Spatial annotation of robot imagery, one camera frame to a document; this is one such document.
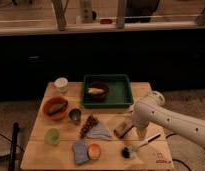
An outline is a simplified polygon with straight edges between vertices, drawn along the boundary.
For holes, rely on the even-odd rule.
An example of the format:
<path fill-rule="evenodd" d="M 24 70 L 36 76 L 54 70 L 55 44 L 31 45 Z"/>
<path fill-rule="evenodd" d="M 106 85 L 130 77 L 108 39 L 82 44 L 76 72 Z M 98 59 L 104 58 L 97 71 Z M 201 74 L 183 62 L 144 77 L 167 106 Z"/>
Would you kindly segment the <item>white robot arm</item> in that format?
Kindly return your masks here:
<path fill-rule="evenodd" d="M 150 122 L 163 126 L 205 149 L 205 120 L 180 114 L 163 107 L 164 96 L 151 91 L 135 104 L 131 119 L 138 131 L 147 129 Z"/>

